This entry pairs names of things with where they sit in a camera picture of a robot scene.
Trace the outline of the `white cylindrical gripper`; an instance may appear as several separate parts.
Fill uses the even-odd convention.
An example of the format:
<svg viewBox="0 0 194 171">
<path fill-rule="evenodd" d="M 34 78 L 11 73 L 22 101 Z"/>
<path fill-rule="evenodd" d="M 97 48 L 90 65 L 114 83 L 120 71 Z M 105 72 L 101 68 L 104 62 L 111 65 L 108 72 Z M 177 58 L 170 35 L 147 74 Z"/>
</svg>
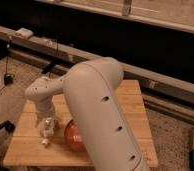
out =
<svg viewBox="0 0 194 171">
<path fill-rule="evenodd" d="M 44 99 L 42 101 L 36 102 L 36 113 L 38 118 L 35 122 L 35 128 L 42 122 L 42 118 L 53 117 L 55 115 L 55 106 L 52 102 L 52 99 Z M 53 117 L 53 129 L 58 129 L 59 121 L 57 117 Z"/>
</svg>

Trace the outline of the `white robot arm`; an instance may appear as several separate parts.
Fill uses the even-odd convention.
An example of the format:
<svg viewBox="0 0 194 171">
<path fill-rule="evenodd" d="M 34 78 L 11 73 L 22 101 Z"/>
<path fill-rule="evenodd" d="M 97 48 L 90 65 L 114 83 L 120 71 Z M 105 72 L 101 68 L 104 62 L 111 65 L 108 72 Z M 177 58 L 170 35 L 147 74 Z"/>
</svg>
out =
<svg viewBox="0 0 194 171">
<path fill-rule="evenodd" d="M 25 96 L 40 118 L 55 114 L 55 95 L 65 97 L 96 171 L 150 171 L 115 95 L 123 76 L 120 62 L 102 57 L 80 62 L 55 79 L 37 78 Z"/>
</svg>

